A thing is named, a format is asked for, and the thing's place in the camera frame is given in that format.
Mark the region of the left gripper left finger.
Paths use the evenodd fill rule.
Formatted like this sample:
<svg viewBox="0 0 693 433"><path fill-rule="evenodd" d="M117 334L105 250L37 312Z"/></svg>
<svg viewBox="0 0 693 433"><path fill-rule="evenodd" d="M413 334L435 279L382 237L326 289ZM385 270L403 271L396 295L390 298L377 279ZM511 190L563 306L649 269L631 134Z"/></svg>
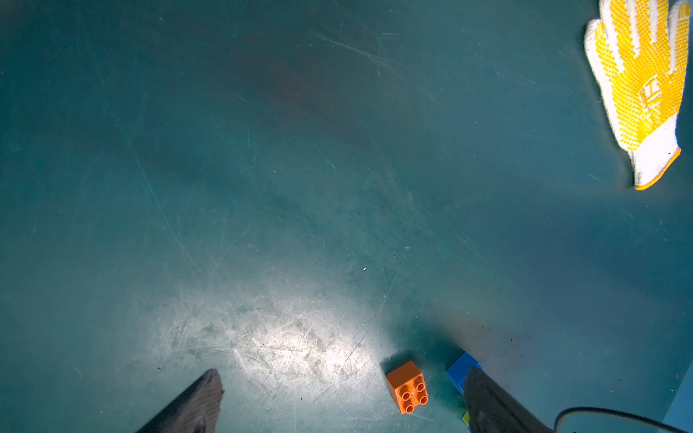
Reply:
<svg viewBox="0 0 693 433"><path fill-rule="evenodd" d="M215 433L224 396L217 369L209 369L137 433Z"/></svg>

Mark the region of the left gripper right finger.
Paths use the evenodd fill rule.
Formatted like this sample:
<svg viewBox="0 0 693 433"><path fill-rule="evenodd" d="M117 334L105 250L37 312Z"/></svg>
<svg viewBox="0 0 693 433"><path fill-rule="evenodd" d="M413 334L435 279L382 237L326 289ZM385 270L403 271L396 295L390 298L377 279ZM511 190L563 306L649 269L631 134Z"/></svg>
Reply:
<svg viewBox="0 0 693 433"><path fill-rule="evenodd" d="M476 366L468 370L463 391L472 433L554 433Z"/></svg>

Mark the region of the dark blue square lego brick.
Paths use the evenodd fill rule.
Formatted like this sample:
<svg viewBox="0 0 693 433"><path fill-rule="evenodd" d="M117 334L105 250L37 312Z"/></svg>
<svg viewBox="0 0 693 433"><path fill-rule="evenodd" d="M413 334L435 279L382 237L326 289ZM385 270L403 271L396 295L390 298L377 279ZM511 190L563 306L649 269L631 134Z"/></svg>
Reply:
<svg viewBox="0 0 693 433"><path fill-rule="evenodd" d="M464 352L446 371L447 376L460 394L465 393L465 380L473 367L483 369L478 360L474 359L469 353Z"/></svg>

